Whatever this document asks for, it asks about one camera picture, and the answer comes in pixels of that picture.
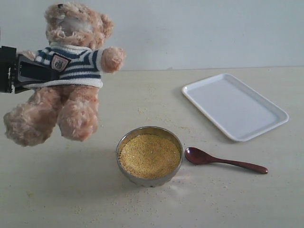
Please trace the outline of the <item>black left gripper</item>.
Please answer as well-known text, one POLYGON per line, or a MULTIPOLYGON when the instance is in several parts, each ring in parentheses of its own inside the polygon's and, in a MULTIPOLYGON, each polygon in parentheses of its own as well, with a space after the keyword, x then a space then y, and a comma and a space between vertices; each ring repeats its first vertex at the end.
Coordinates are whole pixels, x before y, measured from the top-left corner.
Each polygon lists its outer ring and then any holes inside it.
POLYGON ((26 85, 45 83, 59 79, 59 73, 48 66, 42 66, 24 55, 18 54, 16 64, 16 52, 14 47, 0 47, 0 92, 12 93, 12 82, 14 81, 14 93, 18 94, 28 89, 26 85), (11 71, 16 75, 11 79, 11 71))

